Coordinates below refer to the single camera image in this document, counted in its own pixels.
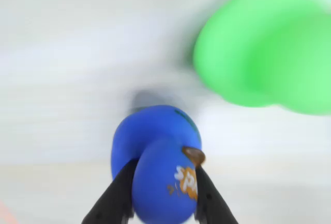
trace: blue rubber object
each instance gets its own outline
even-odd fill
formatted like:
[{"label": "blue rubber object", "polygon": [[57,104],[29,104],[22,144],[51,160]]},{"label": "blue rubber object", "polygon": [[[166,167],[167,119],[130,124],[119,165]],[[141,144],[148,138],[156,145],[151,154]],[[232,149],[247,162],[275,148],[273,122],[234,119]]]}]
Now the blue rubber object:
[{"label": "blue rubber object", "polygon": [[201,150],[200,134],[192,119],[172,106],[140,110],[126,117],[115,132],[113,178],[129,161],[139,159],[132,201],[136,214],[146,224],[183,223],[197,207],[197,199],[183,193],[175,176],[181,170],[195,176],[194,164],[182,152],[183,146]]}]

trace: orange design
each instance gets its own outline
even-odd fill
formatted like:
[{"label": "orange design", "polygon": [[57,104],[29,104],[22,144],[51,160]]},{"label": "orange design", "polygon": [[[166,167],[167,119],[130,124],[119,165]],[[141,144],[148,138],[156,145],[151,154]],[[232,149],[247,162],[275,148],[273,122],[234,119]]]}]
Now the orange design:
[{"label": "orange design", "polygon": [[188,194],[191,199],[198,200],[198,185],[195,170],[190,167],[184,169],[181,166],[177,166],[175,179],[179,180],[179,187],[184,194]]}]

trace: green blurry object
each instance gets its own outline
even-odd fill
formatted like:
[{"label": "green blurry object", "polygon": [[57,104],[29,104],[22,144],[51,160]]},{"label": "green blurry object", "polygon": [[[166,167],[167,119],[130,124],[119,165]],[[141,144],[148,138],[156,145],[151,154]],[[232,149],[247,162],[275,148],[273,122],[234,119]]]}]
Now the green blurry object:
[{"label": "green blurry object", "polygon": [[234,104],[331,113],[331,16],[319,0],[231,0],[202,29],[193,62]]}]

